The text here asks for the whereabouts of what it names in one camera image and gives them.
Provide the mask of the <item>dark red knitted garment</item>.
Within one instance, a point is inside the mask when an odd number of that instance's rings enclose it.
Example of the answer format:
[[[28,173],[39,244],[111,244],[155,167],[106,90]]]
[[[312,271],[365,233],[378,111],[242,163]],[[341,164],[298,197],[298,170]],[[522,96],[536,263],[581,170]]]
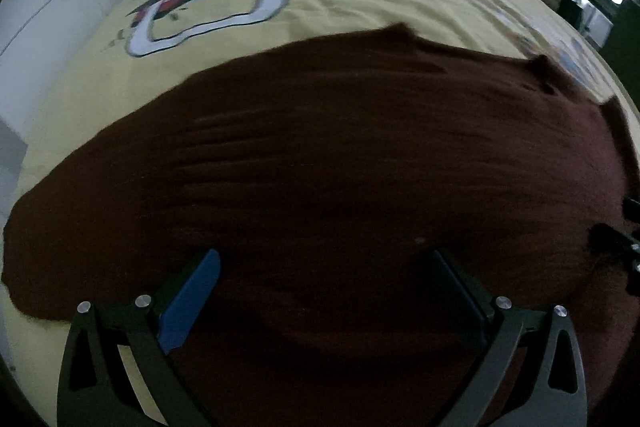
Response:
[[[543,55],[396,25],[202,70],[74,150],[15,204],[2,281],[31,319],[218,281],[167,355],[205,426],[435,426],[414,248],[486,291],[567,309],[588,421],[623,420],[639,296],[590,270],[587,229],[629,232],[639,168],[622,104]]]

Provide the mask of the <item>yellow cartoon print bedsheet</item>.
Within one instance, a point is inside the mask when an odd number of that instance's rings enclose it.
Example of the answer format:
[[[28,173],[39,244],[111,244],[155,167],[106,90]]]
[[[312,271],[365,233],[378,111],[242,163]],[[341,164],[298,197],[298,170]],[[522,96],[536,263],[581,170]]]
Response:
[[[29,139],[17,201],[100,131],[221,64],[314,38],[396,25],[419,38],[478,53],[559,66],[598,102],[622,104],[639,168],[637,109],[594,47],[541,0],[122,0],[58,77]],[[31,319],[6,291],[3,310],[17,388],[48,426],[56,423],[58,368],[70,328]],[[149,417],[163,416],[128,347],[118,353]],[[618,410],[639,421],[639,364]]]

